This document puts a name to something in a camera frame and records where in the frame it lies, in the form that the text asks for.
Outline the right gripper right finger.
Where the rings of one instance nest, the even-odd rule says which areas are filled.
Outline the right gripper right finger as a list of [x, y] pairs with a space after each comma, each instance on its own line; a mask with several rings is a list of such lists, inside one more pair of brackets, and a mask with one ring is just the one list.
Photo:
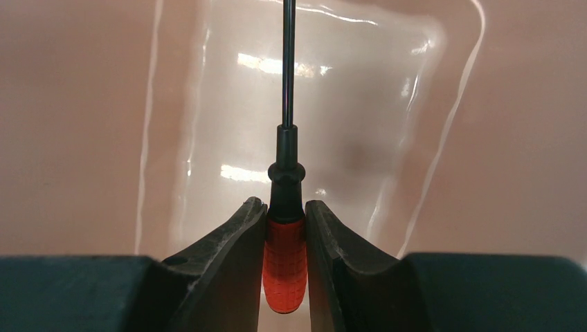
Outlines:
[[308, 201], [306, 240], [312, 331], [430, 331], [415, 268]]

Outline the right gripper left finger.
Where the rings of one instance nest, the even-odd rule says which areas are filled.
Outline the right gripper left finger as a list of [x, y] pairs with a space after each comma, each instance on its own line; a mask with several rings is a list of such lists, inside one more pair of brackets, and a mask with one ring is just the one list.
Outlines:
[[257, 331], [267, 210], [250, 197], [226, 222], [163, 260], [188, 279], [167, 331]]

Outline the red black screwdriver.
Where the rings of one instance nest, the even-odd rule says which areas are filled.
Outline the red black screwdriver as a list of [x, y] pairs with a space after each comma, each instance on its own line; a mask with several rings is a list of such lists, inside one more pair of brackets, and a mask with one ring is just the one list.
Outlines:
[[276, 161], [268, 169], [271, 196], [264, 242], [262, 285], [270, 309], [279, 314], [299, 308], [307, 285], [305, 211], [294, 124], [296, 2], [283, 3], [282, 122], [277, 127]]

